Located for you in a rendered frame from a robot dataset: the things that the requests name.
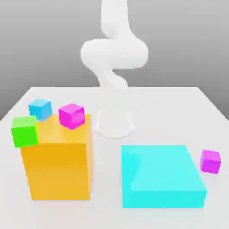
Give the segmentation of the small magenta cube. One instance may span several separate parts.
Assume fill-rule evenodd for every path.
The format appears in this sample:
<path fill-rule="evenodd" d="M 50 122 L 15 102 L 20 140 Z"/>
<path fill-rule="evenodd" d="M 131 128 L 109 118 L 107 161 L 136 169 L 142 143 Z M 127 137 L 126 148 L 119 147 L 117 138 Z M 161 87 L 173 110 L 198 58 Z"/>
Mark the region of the small magenta cube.
<path fill-rule="evenodd" d="M 85 111 L 82 106 L 74 103 L 59 108 L 60 124 L 68 129 L 75 129 L 85 123 Z"/>

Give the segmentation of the small blue cube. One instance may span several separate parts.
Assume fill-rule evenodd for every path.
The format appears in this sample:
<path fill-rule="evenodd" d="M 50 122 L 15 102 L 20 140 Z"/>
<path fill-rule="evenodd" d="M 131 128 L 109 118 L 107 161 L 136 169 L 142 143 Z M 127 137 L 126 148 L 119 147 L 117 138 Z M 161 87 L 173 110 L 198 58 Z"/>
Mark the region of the small blue cube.
<path fill-rule="evenodd" d="M 28 105 L 30 116 L 36 116 L 38 121 L 45 121 L 52 116 L 51 101 L 36 99 Z"/>

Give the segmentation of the small green cube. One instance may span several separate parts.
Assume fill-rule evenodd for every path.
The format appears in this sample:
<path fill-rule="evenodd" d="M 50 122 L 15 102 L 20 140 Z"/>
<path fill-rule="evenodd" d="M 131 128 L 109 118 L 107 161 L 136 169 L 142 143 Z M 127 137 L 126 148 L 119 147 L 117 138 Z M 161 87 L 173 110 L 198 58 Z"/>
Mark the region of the small green cube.
<path fill-rule="evenodd" d="M 38 121 L 35 116 L 16 117 L 11 125 L 15 147 L 38 144 Z"/>

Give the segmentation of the small purple cube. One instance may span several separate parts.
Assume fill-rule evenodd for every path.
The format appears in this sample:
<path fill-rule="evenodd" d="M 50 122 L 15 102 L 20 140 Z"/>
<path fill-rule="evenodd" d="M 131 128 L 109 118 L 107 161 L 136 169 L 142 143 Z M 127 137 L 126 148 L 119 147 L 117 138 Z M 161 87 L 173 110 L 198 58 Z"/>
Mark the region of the small purple cube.
<path fill-rule="evenodd" d="M 203 150 L 200 159 L 200 168 L 203 172 L 218 174 L 221 165 L 219 152 Z"/>

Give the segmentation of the large cyan box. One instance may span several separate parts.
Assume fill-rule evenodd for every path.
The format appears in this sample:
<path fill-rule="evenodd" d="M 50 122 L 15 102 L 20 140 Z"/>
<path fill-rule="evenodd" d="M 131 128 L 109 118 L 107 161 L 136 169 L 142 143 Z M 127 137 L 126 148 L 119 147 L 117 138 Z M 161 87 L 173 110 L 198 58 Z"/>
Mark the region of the large cyan box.
<path fill-rule="evenodd" d="M 201 208 L 207 189 L 185 145 L 121 146 L 124 208 Z"/>

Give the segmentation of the large orange box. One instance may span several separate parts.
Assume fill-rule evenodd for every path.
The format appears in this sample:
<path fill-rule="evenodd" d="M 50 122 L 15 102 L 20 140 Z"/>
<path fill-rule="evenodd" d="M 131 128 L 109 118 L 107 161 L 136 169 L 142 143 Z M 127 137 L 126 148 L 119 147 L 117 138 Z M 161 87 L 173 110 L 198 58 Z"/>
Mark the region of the large orange box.
<path fill-rule="evenodd" d="M 38 122 L 39 144 L 21 147 L 32 200 L 90 200 L 93 180 L 91 115 L 74 130 L 58 115 Z"/>

